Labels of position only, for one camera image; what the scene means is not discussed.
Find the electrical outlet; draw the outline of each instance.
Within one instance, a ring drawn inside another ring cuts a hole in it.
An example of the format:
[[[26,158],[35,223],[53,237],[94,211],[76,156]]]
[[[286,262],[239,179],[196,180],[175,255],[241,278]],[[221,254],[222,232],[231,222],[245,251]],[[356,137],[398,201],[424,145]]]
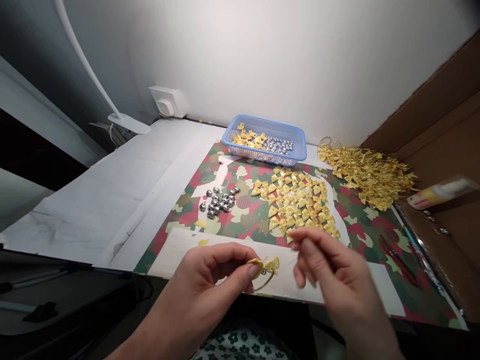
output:
[[[180,90],[163,86],[151,86],[149,89],[160,113],[162,113],[161,108],[164,108],[168,109],[163,110],[167,112],[165,115],[176,118],[183,118],[187,115],[187,102]]]

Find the hand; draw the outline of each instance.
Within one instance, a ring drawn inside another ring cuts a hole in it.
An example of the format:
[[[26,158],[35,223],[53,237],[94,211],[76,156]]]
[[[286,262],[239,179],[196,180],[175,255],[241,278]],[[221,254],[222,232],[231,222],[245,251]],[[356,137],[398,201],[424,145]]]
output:
[[[347,354],[362,359],[403,359],[365,259],[314,227],[290,233],[298,260],[296,283],[320,284],[325,307],[346,342]]]
[[[146,318],[110,358],[188,359],[234,300],[253,292],[261,265],[245,263],[257,257],[236,242],[190,249]]]

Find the white table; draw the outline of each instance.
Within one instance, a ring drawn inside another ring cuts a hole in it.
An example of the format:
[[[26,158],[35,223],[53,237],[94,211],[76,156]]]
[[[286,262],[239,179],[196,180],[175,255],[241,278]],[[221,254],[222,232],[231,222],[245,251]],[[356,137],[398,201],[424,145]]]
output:
[[[162,119],[0,233],[4,248],[132,271],[225,129]],[[307,145],[303,163],[331,167]]]

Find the lamp base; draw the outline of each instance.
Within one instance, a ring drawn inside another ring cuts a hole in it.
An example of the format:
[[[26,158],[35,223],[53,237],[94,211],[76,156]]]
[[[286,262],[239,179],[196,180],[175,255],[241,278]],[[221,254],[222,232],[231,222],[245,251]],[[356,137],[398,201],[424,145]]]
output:
[[[119,119],[115,115],[115,113],[111,113],[110,115],[108,115],[108,120],[110,120],[112,123],[120,125],[125,129],[130,130],[131,132],[134,132],[135,134],[146,134],[150,131],[150,126],[148,126],[147,124],[135,120],[133,117],[128,116],[124,113],[120,113],[120,115],[121,119]]]

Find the blue plastic basket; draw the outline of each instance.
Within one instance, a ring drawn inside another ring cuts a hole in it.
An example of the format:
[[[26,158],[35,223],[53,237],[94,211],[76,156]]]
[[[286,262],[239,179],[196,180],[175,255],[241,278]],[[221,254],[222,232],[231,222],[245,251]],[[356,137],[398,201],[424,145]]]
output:
[[[289,151],[289,155],[284,155],[233,143],[233,134],[240,134],[240,130],[238,130],[240,123],[245,125],[247,133],[252,130],[259,135],[265,133],[268,137],[293,141],[293,150]],[[228,145],[231,154],[234,156],[283,165],[286,167],[291,167],[298,161],[303,161],[307,158],[307,142],[305,140],[305,133],[301,128],[253,116],[235,116],[230,125],[226,128],[221,141]]]

